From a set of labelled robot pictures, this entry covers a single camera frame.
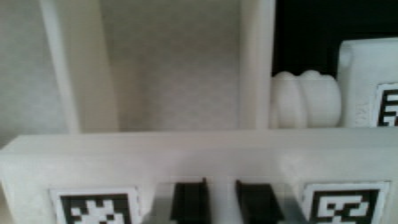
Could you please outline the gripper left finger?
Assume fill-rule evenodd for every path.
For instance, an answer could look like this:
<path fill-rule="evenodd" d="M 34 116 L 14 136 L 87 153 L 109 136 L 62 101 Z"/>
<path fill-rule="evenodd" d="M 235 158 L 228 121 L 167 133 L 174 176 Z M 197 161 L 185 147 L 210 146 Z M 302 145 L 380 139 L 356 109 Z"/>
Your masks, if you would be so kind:
<path fill-rule="evenodd" d="M 176 224 L 212 223 L 210 191 L 206 180 L 176 184 L 171 220 Z"/>

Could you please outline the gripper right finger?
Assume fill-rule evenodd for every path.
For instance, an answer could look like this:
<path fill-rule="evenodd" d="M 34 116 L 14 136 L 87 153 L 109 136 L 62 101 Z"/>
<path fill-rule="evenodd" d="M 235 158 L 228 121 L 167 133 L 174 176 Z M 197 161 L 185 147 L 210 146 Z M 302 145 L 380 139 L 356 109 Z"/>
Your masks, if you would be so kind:
<path fill-rule="evenodd" d="M 244 224 L 277 224 L 284 214 L 272 186 L 236 181 L 235 187 Z"/>

